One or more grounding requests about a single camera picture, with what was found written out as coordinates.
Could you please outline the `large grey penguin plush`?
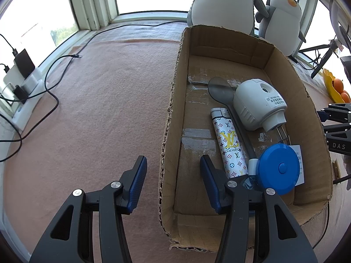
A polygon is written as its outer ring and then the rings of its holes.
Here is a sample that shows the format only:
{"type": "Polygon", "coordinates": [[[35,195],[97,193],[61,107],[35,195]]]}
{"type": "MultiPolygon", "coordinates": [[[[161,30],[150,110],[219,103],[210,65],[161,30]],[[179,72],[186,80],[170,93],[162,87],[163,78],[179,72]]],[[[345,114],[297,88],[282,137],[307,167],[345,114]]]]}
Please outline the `large grey penguin plush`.
{"type": "Polygon", "coordinates": [[[193,0],[187,14],[187,24],[189,27],[223,27],[253,35],[254,10],[258,10],[265,18],[269,17],[263,0],[193,0]]]}

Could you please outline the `wooden clothespin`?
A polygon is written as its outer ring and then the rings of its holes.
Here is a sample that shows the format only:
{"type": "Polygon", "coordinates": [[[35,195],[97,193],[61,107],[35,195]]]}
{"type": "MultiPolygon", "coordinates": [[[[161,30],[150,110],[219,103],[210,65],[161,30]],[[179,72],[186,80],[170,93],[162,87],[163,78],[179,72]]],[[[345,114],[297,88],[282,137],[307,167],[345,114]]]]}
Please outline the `wooden clothespin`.
{"type": "Polygon", "coordinates": [[[337,160],[332,162],[332,167],[333,167],[333,172],[334,172],[335,179],[339,179],[340,178],[340,169],[339,169],[339,165],[338,165],[338,161],[337,160]]]}

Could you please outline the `orange fruit back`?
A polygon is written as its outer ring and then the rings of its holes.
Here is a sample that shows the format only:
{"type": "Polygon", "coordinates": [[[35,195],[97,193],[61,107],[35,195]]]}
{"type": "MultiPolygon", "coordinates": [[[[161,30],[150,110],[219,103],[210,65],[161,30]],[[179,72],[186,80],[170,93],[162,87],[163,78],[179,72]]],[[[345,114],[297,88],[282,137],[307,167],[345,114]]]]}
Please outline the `orange fruit back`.
{"type": "Polygon", "coordinates": [[[338,79],[338,78],[335,78],[335,79],[333,79],[333,81],[332,81],[332,85],[333,85],[334,89],[335,89],[339,94],[341,94],[341,93],[344,91],[344,85],[343,85],[342,80],[340,80],[340,79],[338,79]]]}

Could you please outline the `white round plug device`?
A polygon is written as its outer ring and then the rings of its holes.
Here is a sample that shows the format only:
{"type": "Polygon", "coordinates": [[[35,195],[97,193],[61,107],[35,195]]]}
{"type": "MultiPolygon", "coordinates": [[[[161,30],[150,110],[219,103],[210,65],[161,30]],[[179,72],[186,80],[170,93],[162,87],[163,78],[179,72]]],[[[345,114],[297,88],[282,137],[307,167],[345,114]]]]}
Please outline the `white round plug device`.
{"type": "Polygon", "coordinates": [[[281,142],[291,144],[283,127],[287,122],[287,103],[266,81],[249,79],[242,82],[234,93],[233,107],[246,130],[276,130],[281,142]]]}

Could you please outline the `checkered beige cloth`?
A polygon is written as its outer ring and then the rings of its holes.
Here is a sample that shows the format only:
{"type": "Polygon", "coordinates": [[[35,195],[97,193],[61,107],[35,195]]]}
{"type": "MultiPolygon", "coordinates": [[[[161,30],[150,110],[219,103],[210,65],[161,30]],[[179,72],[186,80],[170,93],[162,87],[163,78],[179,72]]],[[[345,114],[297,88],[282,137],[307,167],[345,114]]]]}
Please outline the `checkered beige cloth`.
{"type": "Polygon", "coordinates": [[[109,42],[134,39],[162,39],[179,41],[183,30],[187,27],[185,21],[150,21],[142,24],[120,24],[108,26],[104,30],[89,32],[73,47],[82,47],[94,42],[109,42]]]}

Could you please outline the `patterned white lighter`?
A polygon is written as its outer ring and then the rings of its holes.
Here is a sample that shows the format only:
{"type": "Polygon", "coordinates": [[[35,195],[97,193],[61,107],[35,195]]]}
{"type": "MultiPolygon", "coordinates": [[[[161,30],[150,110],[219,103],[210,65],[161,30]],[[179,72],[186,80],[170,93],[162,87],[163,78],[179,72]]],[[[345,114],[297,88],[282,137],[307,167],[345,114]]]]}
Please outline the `patterned white lighter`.
{"type": "Polygon", "coordinates": [[[248,174],[243,150],[229,111],[224,107],[214,107],[211,109],[211,118],[227,177],[236,178],[248,174]]]}

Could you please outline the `blue round tape measure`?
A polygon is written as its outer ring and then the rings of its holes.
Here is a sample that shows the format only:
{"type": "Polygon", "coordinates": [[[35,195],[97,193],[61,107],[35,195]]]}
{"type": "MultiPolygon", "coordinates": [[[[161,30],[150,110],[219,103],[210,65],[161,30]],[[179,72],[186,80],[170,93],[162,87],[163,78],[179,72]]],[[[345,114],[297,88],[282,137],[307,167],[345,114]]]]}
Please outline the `blue round tape measure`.
{"type": "Polygon", "coordinates": [[[295,187],[299,174],[297,154],[282,143],[268,147],[256,167],[258,185],[264,189],[273,188],[278,195],[288,194],[295,187]]]}

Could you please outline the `cardboard box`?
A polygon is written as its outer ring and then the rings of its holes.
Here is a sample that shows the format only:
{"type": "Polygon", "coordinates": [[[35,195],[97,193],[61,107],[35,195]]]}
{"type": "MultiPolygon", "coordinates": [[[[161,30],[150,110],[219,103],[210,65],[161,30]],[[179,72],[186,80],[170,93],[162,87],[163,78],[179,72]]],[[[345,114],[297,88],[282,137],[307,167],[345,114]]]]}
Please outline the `cardboard box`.
{"type": "Polygon", "coordinates": [[[194,26],[183,32],[172,82],[159,175],[159,219],[174,248],[218,250],[225,218],[211,207],[200,175],[201,156],[222,169],[210,117],[217,106],[205,83],[232,85],[258,78],[287,102],[285,129],[302,152],[304,183],[283,201],[313,246],[327,234],[333,194],[330,154],[314,103],[288,59],[272,44],[241,32],[194,26]]]}

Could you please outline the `orange fruit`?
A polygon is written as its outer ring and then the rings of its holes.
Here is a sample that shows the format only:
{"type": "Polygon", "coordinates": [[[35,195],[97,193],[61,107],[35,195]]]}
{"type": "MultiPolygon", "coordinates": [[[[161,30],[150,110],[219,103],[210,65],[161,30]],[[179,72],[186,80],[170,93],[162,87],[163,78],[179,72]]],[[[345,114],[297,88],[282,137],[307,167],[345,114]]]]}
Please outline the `orange fruit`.
{"type": "Polygon", "coordinates": [[[341,92],[340,96],[343,99],[344,103],[350,103],[350,96],[348,95],[348,93],[341,92]]]}
{"type": "Polygon", "coordinates": [[[334,89],[335,89],[339,94],[341,94],[341,93],[344,91],[344,85],[343,85],[342,80],[340,80],[340,79],[338,79],[338,78],[335,78],[335,79],[333,79],[333,81],[332,81],[332,85],[333,85],[334,89]]]}

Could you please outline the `small grey penguin plush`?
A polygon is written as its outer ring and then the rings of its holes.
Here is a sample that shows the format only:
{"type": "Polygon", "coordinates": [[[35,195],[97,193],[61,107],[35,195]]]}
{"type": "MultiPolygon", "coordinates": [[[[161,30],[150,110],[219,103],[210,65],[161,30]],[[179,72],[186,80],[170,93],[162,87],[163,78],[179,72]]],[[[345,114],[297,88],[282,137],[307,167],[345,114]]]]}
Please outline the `small grey penguin plush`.
{"type": "Polygon", "coordinates": [[[268,17],[255,14],[259,23],[259,37],[273,44],[285,56],[290,56],[299,41],[306,39],[301,32],[302,10],[296,0],[267,0],[268,17]]]}

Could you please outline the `grey plastic spoon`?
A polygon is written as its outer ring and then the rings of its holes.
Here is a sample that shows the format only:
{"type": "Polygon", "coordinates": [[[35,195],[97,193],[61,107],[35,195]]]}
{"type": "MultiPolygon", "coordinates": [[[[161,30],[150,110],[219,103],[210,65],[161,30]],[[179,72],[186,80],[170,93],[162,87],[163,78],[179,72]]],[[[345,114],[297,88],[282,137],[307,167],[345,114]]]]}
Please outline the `grey plastic spoon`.
{"type": "Polygon", "coordinates": [[[230,113],[232,120],[236,126],[238,135],[241,137],[243,144],[246,147],[247,155],[249,157],[248,173],[253,176],[256,175],[256,165],[258,158],[253,149],[251,140],[249,139],[245,127],[243,126],[238,114],[233,106],[234,90],[229,83],[221,77],[214,77],[208,83],[208,91],[210,96],[217,102],[225,105],[230,113]]]}

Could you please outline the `black plug adapter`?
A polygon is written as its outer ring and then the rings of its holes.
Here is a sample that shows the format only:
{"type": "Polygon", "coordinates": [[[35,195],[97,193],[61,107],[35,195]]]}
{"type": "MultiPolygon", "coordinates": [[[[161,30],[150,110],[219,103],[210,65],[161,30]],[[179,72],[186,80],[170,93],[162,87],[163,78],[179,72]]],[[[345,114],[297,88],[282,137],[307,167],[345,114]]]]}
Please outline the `black plug adapter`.
{"type": "Polygon", "coordinates": [[[15,89],[13,90],[13,94],[16,96],[18,101],[21,102],[22,104],[26,103],[29,97],[28,93],[24,89],[22,89],[22,87],[19,85],[15,86],[15,89]]]}

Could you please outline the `pink blanket mat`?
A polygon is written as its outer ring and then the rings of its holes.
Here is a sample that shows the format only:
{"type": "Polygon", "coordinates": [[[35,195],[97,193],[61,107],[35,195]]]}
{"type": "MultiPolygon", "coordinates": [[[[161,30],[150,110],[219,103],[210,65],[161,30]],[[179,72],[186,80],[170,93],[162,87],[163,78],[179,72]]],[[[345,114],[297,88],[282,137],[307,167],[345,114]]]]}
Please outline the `pink blanket mat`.
{"type": "MultiPolygon", "coordinates": [[[[172,247],[159,219],[162,143],[180,44],[94,42],[50,75],[61,83],[40,99],[29,121],[32,133],[4,172],[5,213],[29,252],[75,189],[100,190],[145,156],[139,202],[123,218],[132,261],[214,262],[216,252],[172,247]]],[[[333,184],[327,213],[327,234],[314,246],[320,262],[350,225],[349,183],[333,184]]]]}

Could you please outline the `white usb wall charger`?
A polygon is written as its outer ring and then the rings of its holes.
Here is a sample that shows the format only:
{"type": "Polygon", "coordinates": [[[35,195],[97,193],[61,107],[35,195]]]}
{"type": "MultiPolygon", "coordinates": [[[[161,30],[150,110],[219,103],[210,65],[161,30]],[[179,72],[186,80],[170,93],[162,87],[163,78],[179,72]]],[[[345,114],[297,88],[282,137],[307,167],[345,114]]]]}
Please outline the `white usb wall charger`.
{"type": "Polygon", "coordinates": [[[302,152],[301,152],[301,146],[300,145],[291,145],[290,146],[294,152],[297,155],[297,158],[299,160],[299,178],[297,180],[297,183],[295,186],[299,186],[301,184],[304,184],[304,168],[303,168],[303,158],[302,158],[302,152]]]}

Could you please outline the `orange fruit front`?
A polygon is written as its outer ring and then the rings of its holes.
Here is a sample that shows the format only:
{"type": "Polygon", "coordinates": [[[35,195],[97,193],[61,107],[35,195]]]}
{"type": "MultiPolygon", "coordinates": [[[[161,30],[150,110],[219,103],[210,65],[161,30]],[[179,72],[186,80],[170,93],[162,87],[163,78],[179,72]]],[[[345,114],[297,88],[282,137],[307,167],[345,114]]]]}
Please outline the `orange fruit front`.
{"type": "Polygon", "coordinates": [[[348,95],[348,93],[341,92],[340,96],[343,99],[344,103],[350,103],[350,96],[348,95]]]}

